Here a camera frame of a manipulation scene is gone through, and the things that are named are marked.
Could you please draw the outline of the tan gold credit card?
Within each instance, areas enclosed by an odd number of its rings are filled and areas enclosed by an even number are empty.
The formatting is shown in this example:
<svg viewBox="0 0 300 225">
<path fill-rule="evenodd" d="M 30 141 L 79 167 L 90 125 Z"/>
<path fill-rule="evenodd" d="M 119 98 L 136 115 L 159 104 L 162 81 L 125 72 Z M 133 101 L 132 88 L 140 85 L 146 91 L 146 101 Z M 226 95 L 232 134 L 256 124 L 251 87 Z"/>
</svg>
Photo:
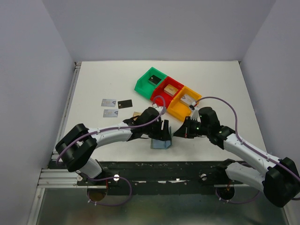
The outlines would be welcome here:
<svg viewBox="0 0 300 225">
<path fill-rule="evenodd" d="M 141 112 L 134 112 L 133 117 L 140 116 L 141 114 L 142 114 Z"/>
</svg>

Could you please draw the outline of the black credit card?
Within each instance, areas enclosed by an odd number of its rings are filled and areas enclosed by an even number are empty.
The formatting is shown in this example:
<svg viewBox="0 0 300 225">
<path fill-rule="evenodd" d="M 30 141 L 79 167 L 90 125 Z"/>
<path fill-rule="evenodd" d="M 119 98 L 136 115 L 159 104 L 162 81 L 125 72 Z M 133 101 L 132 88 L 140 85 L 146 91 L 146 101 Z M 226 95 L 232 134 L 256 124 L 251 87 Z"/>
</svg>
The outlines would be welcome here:
<svg viewBox="0 0 300 225">
<path fill-rule="evenodd" d="M 133 103 L 132 103 L 131 99 L 118 101 L 118 108 L 119 109 L 130 108 L 132 106 L 133 106 Z"/>
</svg>

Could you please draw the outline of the silver VIP credit card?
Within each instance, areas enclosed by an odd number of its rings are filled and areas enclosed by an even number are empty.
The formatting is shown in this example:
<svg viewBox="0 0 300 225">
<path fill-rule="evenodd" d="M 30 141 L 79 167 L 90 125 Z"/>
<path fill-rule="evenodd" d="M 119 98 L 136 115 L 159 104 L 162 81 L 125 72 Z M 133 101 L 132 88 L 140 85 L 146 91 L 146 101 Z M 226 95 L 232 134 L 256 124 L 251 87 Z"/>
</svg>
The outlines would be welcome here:
<svg viewBox="0 0 300 225">
<path fill-rule="evenodd" d="M 102 107 L 115 107 L 116 99 L 102 99 L 101 106 Z"/>
</svg>

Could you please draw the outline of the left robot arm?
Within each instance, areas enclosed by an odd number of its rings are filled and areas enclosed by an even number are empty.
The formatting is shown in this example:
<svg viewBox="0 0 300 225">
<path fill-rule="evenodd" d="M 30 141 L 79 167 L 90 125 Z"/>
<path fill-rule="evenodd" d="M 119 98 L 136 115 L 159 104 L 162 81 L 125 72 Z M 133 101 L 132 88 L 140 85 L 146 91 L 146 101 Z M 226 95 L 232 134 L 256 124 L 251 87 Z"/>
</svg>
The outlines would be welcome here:
<svg viewBox="0 0 300 225">
<path fill-rule="evenodd" d="M 99 147 L 141 139 L 143 135 L 159 141 L 170 141 L 168 120 L 161 116 L 166 107 L 148 107 L 141 115 L 123 120 L 106 128 L 87 128 L 80 123 L 74 126 L 55 146 L 59 156 L 69 172 L 78 171 L 93 185 L 103 182 L 104 174 L 100 163 L 92 159 L 93 151 Z"/>
</svg>

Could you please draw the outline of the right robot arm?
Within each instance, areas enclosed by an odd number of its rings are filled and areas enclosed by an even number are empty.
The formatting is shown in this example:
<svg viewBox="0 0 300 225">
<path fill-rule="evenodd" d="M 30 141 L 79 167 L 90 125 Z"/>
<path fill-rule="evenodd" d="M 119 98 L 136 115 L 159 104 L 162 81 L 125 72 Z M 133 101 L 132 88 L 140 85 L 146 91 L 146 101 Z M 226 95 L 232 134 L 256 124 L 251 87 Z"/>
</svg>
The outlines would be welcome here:
<svg viewBox="0 0 300 225">
<path fill-rule="evenodd" d="M 220 124 L 216 112 L 210 107 L 201 108 L 200 118 L 187 116 L 174 136 L 193 139 L 205 136 L 209 141 L 239 158 L 249 167 L 238 162 L 216 171 L 218 182 L 239 181 L 264 193 L 275 206 L 284 207 L 300 192 L 300 176 L 296 164 L 288 157 L 279 159 L 238 137 L 235 130 Z"/>
</svg>

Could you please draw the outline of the white card in yellow bin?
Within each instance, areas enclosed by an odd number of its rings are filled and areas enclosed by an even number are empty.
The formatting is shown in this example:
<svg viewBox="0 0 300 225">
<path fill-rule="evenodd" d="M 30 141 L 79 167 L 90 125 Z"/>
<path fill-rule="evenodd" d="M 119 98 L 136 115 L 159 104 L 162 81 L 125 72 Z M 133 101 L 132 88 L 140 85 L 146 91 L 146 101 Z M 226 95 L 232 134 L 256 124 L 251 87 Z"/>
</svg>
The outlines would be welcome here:
<svg viewBox="0 0 300 225">
<path fill-rule="evenodd" d="M 180 98 L 180 102 L 186 106 L 190 106 L 195 102 L 195 99 L 192 98 L 191 96 L 189 96 L 188 94 L 184 94 L 181 98 Z"/>
</svg>

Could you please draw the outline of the tan card in red bin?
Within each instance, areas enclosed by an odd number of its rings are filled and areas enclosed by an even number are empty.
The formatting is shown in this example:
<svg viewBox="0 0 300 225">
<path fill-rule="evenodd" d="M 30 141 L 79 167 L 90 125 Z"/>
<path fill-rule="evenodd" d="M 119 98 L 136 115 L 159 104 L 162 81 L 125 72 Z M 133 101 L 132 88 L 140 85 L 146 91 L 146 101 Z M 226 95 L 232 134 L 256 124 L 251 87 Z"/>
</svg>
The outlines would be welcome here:
<svg viewBox="0 0 300 225">
<path fill-rule="evenodd" d="M 177 93 L 178 89 L 175 88 L 174 86 L 168 84 L 167 86 L 165 86 L 164 88 L 164 92 L 166 94 L 168 94 L 169 96 L 174 96 Z"/>
</svg>

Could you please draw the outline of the black card in green bin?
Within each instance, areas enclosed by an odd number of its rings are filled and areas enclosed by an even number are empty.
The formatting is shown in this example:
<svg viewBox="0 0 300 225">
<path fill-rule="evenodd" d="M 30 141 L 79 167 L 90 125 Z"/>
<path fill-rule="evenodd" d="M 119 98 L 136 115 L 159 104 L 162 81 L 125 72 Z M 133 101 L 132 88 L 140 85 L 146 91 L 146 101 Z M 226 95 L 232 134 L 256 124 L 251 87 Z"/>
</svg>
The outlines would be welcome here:
<svg viewBox="0 0 300 225">
<path fill-rule="evenodd" d="M 149 83 L 151 83 L 152 85 L 156 86 L 161 82 L 161 79 L 155 75 L 152 75 L 149 79 L 148 79 Z"/>
</svg>

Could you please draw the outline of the yellow plastic bin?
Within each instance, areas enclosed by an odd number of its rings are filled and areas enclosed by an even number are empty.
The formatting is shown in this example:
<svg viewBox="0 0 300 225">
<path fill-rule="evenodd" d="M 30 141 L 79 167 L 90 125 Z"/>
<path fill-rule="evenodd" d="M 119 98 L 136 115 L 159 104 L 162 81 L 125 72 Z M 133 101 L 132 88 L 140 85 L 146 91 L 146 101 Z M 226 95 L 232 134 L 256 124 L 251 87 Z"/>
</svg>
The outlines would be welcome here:
<svg viewBox="0 0 300 225">
<path fill-rule="evenodd" d="M 184 121 L 186 116 L 190 116 L 191 110 L 189 106 L 185 105 L 180 101 L 180 99 L 185 95 L 189 95 L 194 100 L 200 99 L 202 96 L 197 92 L 193 91 L 192 89 L 184 86 L 178 94 L 173 98 L 170 102 L 167 112 L 173 116 L 174 118 L 178 119 L 179 121 Z"/>
</svg>

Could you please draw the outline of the red plastic bin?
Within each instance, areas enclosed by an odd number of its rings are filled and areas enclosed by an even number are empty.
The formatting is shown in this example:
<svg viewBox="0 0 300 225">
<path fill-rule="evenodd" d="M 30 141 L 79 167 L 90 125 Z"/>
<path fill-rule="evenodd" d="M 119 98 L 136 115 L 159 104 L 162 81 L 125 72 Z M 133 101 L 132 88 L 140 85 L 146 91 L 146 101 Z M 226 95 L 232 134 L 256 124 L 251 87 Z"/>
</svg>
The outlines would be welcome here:
<svg viewBox="0 0 300 225">
<path fill-rule="evenodd" d="M 175 93 L 173 95 L 168 94 L 165 92 L 165 88 L 171 85 L 175 88 Z M 153 91 L 151 95 L 151 102 L 154 102 L 158 106 L 163 106 L 163 101 L 161 98 L 156 98 L 154 101 L 154 98 L 156 96 L 161 96 L 165 100 L 165 106 L 168 108 L 171 101 L 174 99 L 174 97 L 179 93 L 179 91 L 184 87 L 184 85 L 173 78 L 167 76 Z"/>
</svg>

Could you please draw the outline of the green plastic bin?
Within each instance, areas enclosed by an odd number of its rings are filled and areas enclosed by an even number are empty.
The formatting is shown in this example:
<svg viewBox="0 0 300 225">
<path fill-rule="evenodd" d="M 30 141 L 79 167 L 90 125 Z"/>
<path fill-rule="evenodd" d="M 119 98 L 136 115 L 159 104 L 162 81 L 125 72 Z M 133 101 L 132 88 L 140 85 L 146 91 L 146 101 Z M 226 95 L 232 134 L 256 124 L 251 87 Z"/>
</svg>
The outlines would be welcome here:
<svg viewBox="0 0 300 225">
<path fill-rule="evenodd" d="M 159 77 L 161 79 L 161 82 L 167 77 L 166 74 L 164 74 L 161 71 L 155 69 L 154 67 L 151 67 L 143 76 L 141 76 L 137 80 L 134 90 L 146 99 L 151 98 L 151 95 L 152 95 L 154 89 L 161 83 L 160 82 L 156 86 L 149 83 L 148 79 L 152 75 L 155 75 L 155 76 Z"/>
</svg>

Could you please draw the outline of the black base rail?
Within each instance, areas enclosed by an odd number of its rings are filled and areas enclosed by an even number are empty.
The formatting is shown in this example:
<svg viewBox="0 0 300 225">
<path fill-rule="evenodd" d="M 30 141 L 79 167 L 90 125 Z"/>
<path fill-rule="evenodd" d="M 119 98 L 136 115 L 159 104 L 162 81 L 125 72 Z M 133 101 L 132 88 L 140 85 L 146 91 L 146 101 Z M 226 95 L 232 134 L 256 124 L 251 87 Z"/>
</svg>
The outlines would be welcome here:
<svg viewBox="0 0 300 225">
<path fill-rule="evenodd" d="M 235 187 L 243 187 L 239 181 L 229 180 L 225 161 L 194 162 L 101 162 L 103 172 L 100 178 L 118 175 L 120 180 L 94 181 L 79 177 L 77 187 L 89 190 L 108 189 L 109 195 L 212 195 L 220 188 L 225 197 L 232 197 Z M 65 166 L 49 165 L 50 169 L 66 169 Z"/>
</svg>

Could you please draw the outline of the aluminium side rail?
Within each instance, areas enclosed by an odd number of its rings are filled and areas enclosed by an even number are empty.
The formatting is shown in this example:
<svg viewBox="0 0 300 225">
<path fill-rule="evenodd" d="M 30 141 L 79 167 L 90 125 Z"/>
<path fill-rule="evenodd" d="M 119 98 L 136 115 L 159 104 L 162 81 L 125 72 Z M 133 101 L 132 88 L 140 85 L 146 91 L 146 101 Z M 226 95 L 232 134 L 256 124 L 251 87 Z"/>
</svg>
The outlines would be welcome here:
<svg viewBox="0 0 300 225">
<path fill-rule="evenodd" d="M 75 62 L 75 69 L 71 81 L 71 86 L 68 91 L 67 101 L 65 104 L 64 112 L 60 122 L 60 128 L 55 143 L 58 143 L 65 132 L 81 64 L 81 62 Z M 40 173 L 37 188 L 76 188 L 76 178 L 76 173 L 70 173 L 66 169 L 43 169 Z"/>
</svg>

